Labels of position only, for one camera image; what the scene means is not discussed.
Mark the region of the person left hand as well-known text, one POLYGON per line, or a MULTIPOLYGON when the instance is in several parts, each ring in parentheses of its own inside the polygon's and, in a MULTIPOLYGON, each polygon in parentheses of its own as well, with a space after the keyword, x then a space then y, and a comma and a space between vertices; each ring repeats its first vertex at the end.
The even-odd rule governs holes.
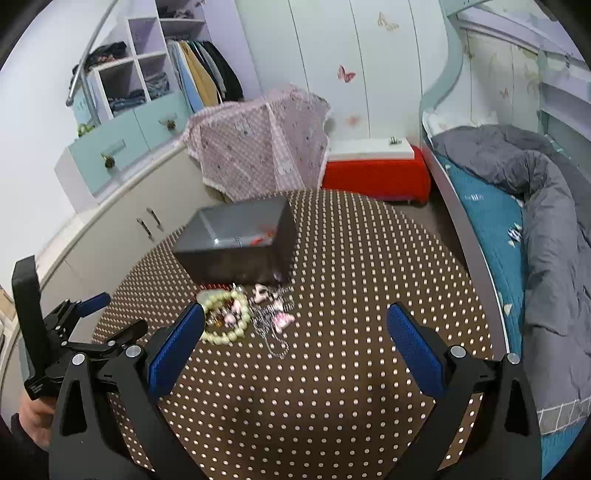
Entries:
POLYGON ((22 392, 18 409, 20 425, 29 438, 43 450, 47 450, 50 445, 55 408, 54 398, 40 397, 32 400, 26 391, 22 392))

